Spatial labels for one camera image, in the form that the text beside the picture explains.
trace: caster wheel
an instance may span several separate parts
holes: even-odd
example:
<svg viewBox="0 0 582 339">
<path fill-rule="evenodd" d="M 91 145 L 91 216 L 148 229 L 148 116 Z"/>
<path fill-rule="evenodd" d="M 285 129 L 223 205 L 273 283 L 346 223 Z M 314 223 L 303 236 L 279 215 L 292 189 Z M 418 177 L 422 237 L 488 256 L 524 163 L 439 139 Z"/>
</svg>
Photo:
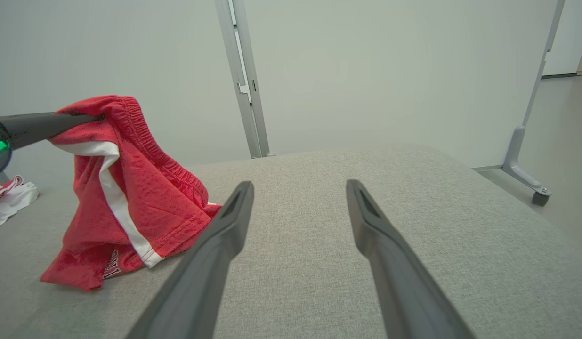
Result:
<svg viewBox="0 0 582 339">
<path fill-rule="evenodd" d="M 532 197 L 532 203 L 534 205 L 544 206 L 549 201 L 549 198 L 550 195 L 541 195 L 540 193 L 535 192 L 534 196 Z"/>
</svg>

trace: gray floor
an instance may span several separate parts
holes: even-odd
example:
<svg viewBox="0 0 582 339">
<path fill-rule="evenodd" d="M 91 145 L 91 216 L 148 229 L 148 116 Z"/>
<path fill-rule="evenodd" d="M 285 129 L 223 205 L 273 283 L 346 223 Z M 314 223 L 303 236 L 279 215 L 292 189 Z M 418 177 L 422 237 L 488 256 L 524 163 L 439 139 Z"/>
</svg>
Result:
<svg viewBox="0 0 582 339">
<path fill-rule="evenodd" d="M 480 174 L 582 244 L 582 76 L 541 81 L 519 163 L 553 192 L 546 206 L 500 169 Z"/>
</svg>

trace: metal frame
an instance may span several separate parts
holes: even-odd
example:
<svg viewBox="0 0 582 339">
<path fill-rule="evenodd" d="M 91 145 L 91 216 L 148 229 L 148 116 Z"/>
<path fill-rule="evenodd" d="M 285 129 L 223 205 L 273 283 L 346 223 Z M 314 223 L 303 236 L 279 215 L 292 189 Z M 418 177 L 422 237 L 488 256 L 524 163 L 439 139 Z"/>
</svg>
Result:
<svg viewBox="0 0 582 339">
<path fill-rule="evenodd" d="M 237 96 L 237 102 L 239 103 L 245 137 L 247 138 L 247 144 L 250 149 L 250 155 L 252 158 L 262 157 L 258 134 L 255 129 L 254 118 L 251 112 L 250 100 L 247 94 L 243 93 L 240 88 L 240 86 L 245 85 L 245 80 L 243 68 L 241 66 L 241 58 L 239 56 L 239 49 L 237 48 L 237 38 L 234 34 L 230 6 L 228 5 L 228 0 L 215 0 L 215 3 L 218 19 L 220 20 L 222 37 L 224 37 L 224 47 L 226 48 L 226 55 L 228 56 L 230 73 L 233 77 L 233 86 Z"/>
<path fill-rule="evenodd" d="M 549 32 L 549 38 L 547 38 L 547 44 L 544 48 L 544 53 L 542 54 L 542 60 L 540 62 L 540 67 L 538 69 L 538 76 L 536 77 L 536 82 L 534 83 L 534 88 L 532 89 L 532 96 L 530 96 L 530 102 L 527 105 L 525 111 L 525 117 L 523 119 L 523 124 L 517 126 L 513 132 L 513 137 L 509 144 L 509 149 L 507 150 L 507 155 L 504 158 L 504 164 L 502 164 L 502 171 L 506 172 L 508 175 L 524 183 L 526 186 L 530 187 L 540 195 L 550 196 L 553 193 L 543 186 L 534 177 L 527 174 L 519 165 L 519 150 L 521 150 L 521 144 L 523 143 L 523 137 L 525 135 L 525 126 L 530 118 L 530 113 L 532 113 L 532 107 L 534 106 L 534 99 L 536 98 L 536 92 L 538 92 L 538 86 L 542 78 L 542 71 L 544 70 L 544 65 L 546 64 L 547 52 L 551 51 L 553 47 L 553 41 L 555 34 L 557 33 L 558 22 L 561 18 L 561 13 L 563 11 L 563 6 L 565 0 L 558 0 L 557 7 L 555 8 L 555 13 L 553 16 L 553 22 L 551 23 L 551 28 Z"/>
<path fill-rule="evenodd" d="M 220 19 L 222 36 L 224 37 L 228 63 L 230 65 L 230 73 L 233 76 L 235 94 L 237 95 L 237 101 L 239 102 L 239 109 L 251 157 L 273 156 L 274 153 L 270 152 L 268 146 L 266 124 L 264 122 L 261 98 L 259 96 L 259 86 L 255 71 L 253 52 L 251 50 L 249 26 L 245 14 L 244 2 L 243 0 L 232 0 L 234 16 L 237 23 L 236 28 L 239 32 L 239 43 L 241 45 L 244 67 L 247 74 L 247 85 L 251 95 L 251 102 L 249 101 L 248 95 L 243 93 L 240 89 L 240 87 L 246 85 L 246 83 L 244 81 L 243 67 L 241 65 L 241 58 L 234 33 L 231 8 L 228 0 L 215 0 L 215 2 L 218 18 Z"/>
</svg>

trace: metal bracket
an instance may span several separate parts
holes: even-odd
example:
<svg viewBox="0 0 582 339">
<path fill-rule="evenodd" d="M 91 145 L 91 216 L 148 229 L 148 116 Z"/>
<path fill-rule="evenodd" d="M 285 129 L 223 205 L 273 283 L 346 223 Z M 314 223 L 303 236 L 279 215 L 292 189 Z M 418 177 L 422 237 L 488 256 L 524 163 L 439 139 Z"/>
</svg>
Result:
<svg viewBox="0 0 582 339">
<path fill-rule="evenodd" d="M 526 184 L 534 191 L 537 191 L 541 195 L 550 196 L 553 193 L 549 191 L 546 187 L 534 179 L 534 177 L 527 174 L 521 166 L 519 165 L 519 150 L 521 150 L 521 144 L 523 143 L 523 136 L 525 135 L 525 126 L 518 126 L 513 132 L 513 138 L 511 138 L 511 143 L 509 144 L 509 150 L 507 156 L 504 158 L 504 164 L 502 165 L 502 171 L 506 172 L 509 176 L 519 180 L 520 182 Z"/>
<path fill-rule="evenodd" d="M 240 83 L 237 83 L 237 93 L 238 94 L 248 94 L 248 91 L 246 91 L 247 85 L 241 85 Z"/>
</svg>

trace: white cloth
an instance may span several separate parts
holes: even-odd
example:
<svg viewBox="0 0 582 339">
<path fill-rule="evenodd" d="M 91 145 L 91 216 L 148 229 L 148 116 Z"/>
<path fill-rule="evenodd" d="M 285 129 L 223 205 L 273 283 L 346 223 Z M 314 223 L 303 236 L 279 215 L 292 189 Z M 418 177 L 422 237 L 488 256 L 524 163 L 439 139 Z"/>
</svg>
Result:
<svg viewBox="0 0 582 339">
<path fill-rule="evenodd" d="M 31 182 L 14 187 L 0 197 L 0 225 L 38 197 L 38 189 Z"/>
</svg>

